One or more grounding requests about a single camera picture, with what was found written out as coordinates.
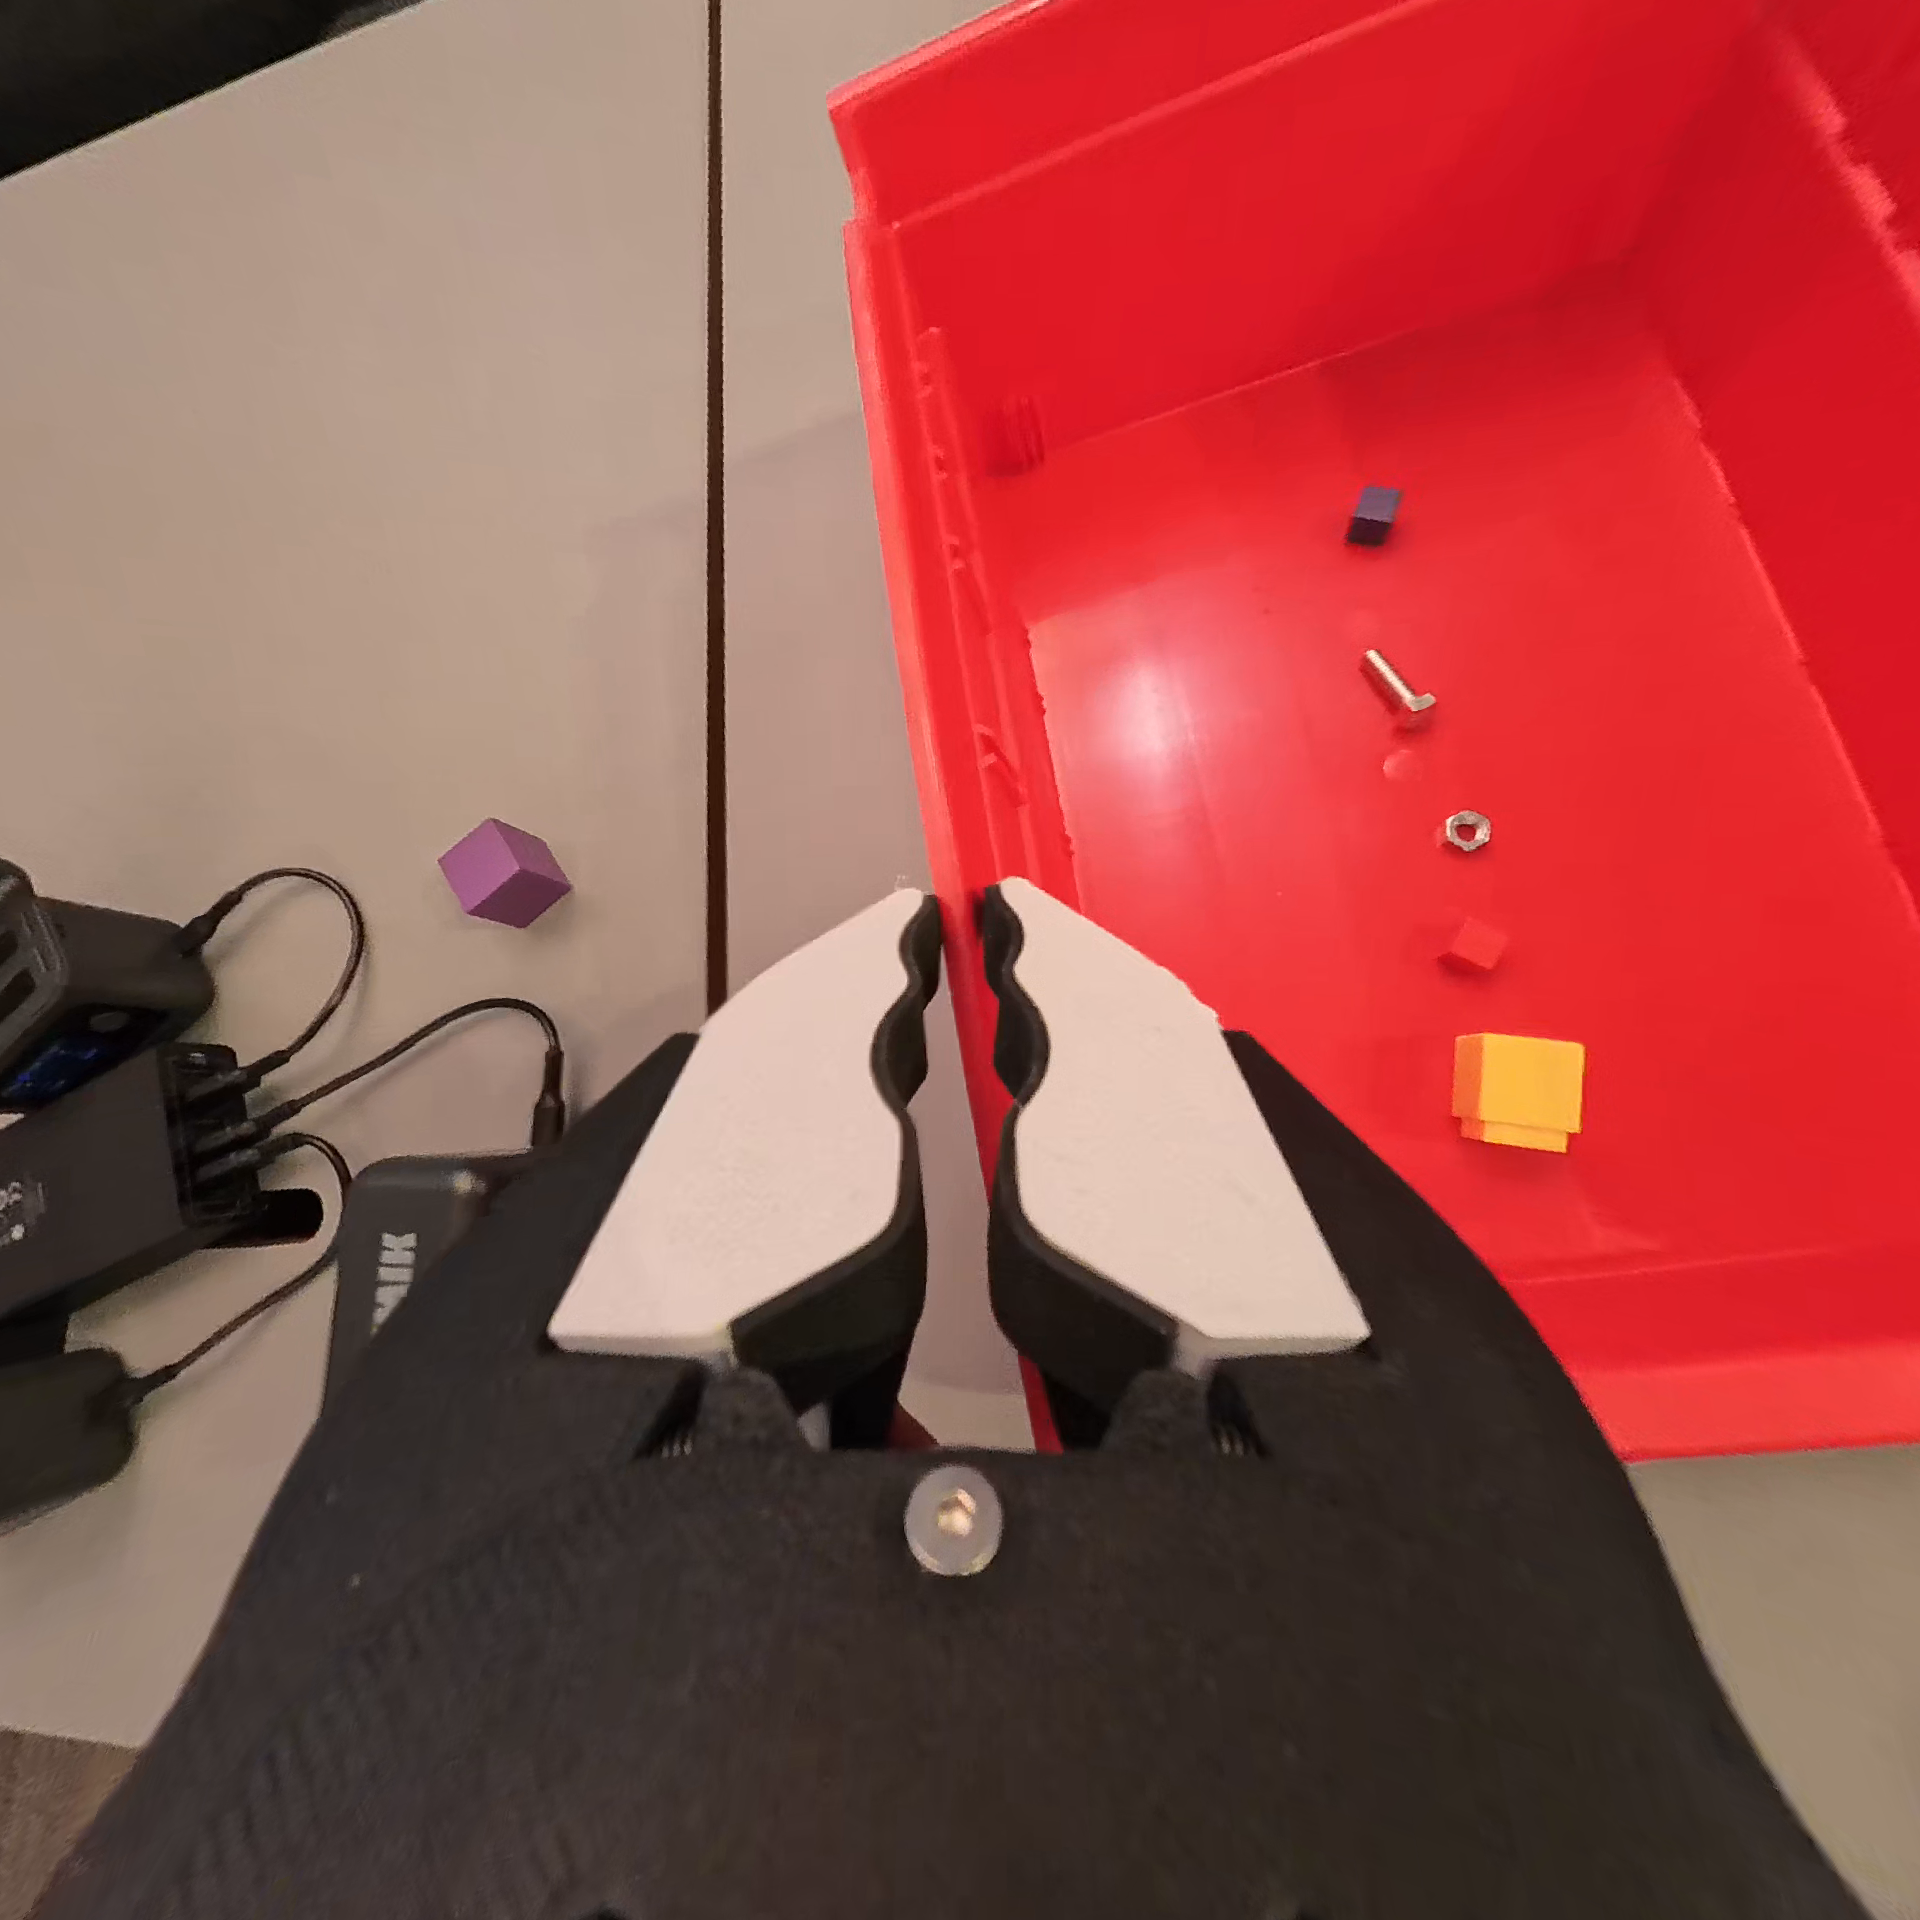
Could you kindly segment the purple cube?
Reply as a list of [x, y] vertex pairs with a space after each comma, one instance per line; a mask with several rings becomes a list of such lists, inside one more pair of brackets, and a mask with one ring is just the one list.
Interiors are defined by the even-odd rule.
[[457, 900], [463, 921], [480, 924], [539, 924], [549, 904], [572, 900], [567, 859], [549, 854], [542, 835], [523, 835], [507, 820], [480, 820], [440, 854], [442, 888]]

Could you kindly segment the orange stepped block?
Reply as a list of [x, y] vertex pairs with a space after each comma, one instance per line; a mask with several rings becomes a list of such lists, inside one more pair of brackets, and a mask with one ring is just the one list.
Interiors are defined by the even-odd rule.
[[1457, 1037], [1457, 1126], [1469, 1144], [1555, 1151], [1584, 1134], [1586, 1053], [1574, 1037]]

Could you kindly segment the black box white lettering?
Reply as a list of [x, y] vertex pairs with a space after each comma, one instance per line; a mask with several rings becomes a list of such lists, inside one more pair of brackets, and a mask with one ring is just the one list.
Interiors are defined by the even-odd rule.
[[383, 1161], [350, 1177], [333, 1255], [324, 1395], [367, 1355], [408, 1282], [539, 1164], [542, 1151]]

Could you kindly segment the black power bank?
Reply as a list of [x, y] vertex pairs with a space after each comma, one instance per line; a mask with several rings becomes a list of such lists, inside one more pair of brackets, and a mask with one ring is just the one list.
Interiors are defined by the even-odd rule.
[[211, 1013], [183, 924], [61, 904], [0, 859], [0, 1118], [37, 1118]]

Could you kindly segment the black usb hub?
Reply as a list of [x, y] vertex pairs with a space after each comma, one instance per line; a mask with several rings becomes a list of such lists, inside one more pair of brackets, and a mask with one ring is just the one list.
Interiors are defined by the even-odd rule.
[[61, 1321], [198, 1251], [275, 1251], [324, 1227], [307, 1187], [204, 1177], [204, 1134], [246, 1097], [204, 1097], [232, 1042], [153, 1042], [0, 1134], [0, 1321]]

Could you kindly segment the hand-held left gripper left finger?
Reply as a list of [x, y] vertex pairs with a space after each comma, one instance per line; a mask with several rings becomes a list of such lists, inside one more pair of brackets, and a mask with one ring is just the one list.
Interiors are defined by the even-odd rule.
[[921, 1321], [940, 900], [887, 888], [724, 993], [687, 1053], [549, 1349], [764, 1366], [789, 1411], [897, 1411]]

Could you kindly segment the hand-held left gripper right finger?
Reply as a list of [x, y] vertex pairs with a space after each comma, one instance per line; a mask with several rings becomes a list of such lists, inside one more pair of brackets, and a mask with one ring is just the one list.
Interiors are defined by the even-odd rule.
[[1340, 1278], [1219, 1015], [1007, 872], [982, 888], [998, 1081], [985, 1307], [1086, 1420], [1135, 1380], [1355, 1355]]

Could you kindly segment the red plastic drawer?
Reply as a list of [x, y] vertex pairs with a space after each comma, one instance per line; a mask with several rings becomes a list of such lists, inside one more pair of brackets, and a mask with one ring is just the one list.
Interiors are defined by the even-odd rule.
[[[998, 5], [824, 114], [982, 1161], [1028, 872], [1387, 1161], [1619, 1454], [1902, 1449], [1910, 5]], [[1457, 1126], [1469, 1028], [1586, 1053], [1570, 1161]]]

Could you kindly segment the black power adapter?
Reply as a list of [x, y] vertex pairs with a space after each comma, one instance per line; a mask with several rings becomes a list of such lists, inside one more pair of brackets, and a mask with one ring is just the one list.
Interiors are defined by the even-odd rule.
[[106, 1487], [134, 1461], [134, 1380], [109, 1349], [0, 1366], [0, 1525]]

